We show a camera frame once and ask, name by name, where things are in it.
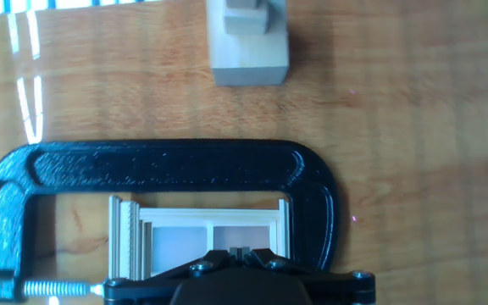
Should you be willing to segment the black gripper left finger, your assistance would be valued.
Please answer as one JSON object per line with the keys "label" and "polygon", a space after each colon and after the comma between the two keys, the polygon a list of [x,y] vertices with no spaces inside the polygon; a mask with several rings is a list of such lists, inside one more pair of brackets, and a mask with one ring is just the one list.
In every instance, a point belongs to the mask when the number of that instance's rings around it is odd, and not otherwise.
{"label": "black gripper left finger", "polygon": [[234,260],[226,250],[209,251],[202,258],[183,264],[147,280],[111,280],[105,292],[234,292],[238,283],[231,283],[222,273],[230,270]]}

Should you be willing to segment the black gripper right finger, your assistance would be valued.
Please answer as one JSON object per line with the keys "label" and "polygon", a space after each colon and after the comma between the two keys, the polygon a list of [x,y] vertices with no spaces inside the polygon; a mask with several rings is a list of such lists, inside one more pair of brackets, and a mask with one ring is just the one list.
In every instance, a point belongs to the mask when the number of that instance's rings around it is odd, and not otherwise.
{"label": "black gripper right finger", "polygon": [[372,292],[374,275],[368,271],[335,274],[310,268],[289,258],[274,254],[270,249],[254,249],[241,254],[242,264],[299,280],[308,292]]}

